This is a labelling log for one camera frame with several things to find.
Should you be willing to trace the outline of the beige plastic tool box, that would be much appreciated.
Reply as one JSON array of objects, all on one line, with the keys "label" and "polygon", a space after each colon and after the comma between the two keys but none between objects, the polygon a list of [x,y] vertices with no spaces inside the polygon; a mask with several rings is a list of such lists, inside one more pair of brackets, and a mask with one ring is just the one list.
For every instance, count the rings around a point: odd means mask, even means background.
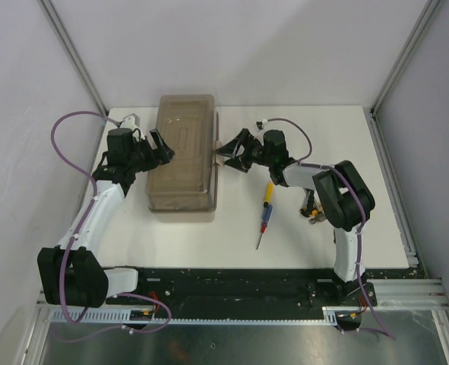
[{"label": "beige plastic tool box", "polygon": [[167,223],[209,223],[217,208],[219,114],[210,94],[160,98],[156,127],[175,152],[148,173],[148,208]]}]

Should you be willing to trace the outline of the black rubber mallet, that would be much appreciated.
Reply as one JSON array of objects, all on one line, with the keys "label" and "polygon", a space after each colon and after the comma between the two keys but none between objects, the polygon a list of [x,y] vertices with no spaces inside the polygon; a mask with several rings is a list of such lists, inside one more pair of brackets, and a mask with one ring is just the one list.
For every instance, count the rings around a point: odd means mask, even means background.
[{"label": "black rubber mallet", "polygon": [[313,217],[316,211],[315,193],[311,189],[305,190],[305,205],[302,207],[302,215],[306,218]]}]

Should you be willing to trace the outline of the black handled claw hammer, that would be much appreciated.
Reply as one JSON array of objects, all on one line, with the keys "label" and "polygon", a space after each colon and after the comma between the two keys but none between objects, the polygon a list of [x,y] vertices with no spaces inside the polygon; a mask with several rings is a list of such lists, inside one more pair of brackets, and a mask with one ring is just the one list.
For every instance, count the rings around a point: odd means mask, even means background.
[{"label": "black handled claw hammer", "polygon": [[324,211],[323,211],[322,205],[321,205],[320,201],[316,197],[315,197],[315,203],[317,205],[321,206],[322,213],[320,215],[318,215],[317,217],[306,218],[310,224],[320,223],[320,222],[325,220],[325,215],[324,215]]}]

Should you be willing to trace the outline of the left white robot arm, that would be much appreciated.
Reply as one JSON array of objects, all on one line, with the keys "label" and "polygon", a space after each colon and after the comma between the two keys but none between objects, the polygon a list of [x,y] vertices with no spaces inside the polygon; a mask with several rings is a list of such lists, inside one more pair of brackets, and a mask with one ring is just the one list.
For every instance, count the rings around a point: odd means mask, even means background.
[{"label": "left white robot arm", "polygon": [[96,254],[136,175],[169,163],[175,154],[156,129],[150,135],[129,128],[109,131],[107,150],[91,176],[92,195],[58,244],[37,257],[47,303],[98,308],[120,293],[134,304],[147,299],[149,286],[137,270],[103,268]]}]

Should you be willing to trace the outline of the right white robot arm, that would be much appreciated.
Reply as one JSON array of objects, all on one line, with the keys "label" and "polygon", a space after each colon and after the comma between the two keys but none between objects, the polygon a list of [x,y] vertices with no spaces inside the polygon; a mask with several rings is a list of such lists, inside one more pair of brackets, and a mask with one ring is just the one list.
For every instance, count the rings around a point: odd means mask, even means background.
[{"label": "right white robot arm", "polygon": [[364,287],[362,234],[375,208],[375,199],[353,163],[302,163],[289,155],[285,135],[275,129],[265,132],[262,141],[243,129],[216,153],[228,167],[246,173],[255,164],[264,166],[274,185],[303,189],[307,198],[303,214],[307,217],[318,198],[321,213],[334,227],[331,295],[340,305],[351,304]]}]

